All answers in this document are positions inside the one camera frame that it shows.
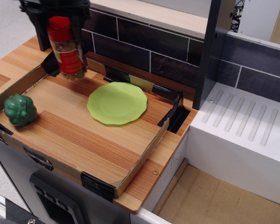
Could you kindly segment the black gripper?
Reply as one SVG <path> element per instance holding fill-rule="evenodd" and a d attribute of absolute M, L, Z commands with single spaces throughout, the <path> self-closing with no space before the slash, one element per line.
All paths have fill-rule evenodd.
<path fill-rule="evenodd" d="M 91 17 L 89 0 L 20 0 L 38 34 L 47 35 L 48 19 L 53 16 L 70 18 L 70 28 L 76 43 L 81 44 L 84 20 Z"/>

